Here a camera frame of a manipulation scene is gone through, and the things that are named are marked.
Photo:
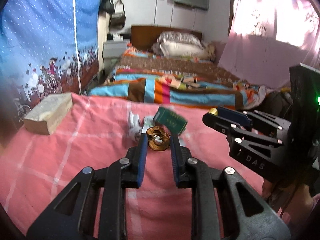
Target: black bag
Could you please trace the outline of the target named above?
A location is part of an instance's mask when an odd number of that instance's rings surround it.
[[[106,12],[112,15],[115,12],[115,5],[113,4],[113,0],[101,0],[99,12]]]
[[[122,9],[110,15],[109,28],[121,30],[122,28],[124,28],[125,20],[126,20],[125,12],[124,12],[124,4],[122,0],[116,1],[115,7],[122,7]]]

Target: orange stripe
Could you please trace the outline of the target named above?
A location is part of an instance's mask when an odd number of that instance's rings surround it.
[[[162,83],[155,80],[155,103],[162,104]]]

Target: walnut shell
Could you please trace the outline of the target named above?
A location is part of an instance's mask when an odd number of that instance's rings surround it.
[[[148,145],[157,152],[165,151],[170,146],[170,137],[161,126],[154,126],[147,130]]]

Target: striped quilt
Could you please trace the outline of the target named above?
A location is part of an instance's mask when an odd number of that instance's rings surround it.
[[[241,82],[209,81],[193,73],[118,67],[104,86],[89,95],[124,98],[133,102],[176,104],[210,109],[225,106],[247,109],[261,101],[259,86]]]

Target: wooden headboard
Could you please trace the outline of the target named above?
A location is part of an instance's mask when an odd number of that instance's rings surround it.
[[[176,29],[164,26],[152,25],[132,25],[131,27],[131,44],[139,50],[151,49],[162,32],[174,31],[181,33],[190,33],[199,40],[202,39],[202,33],[186,29]]]

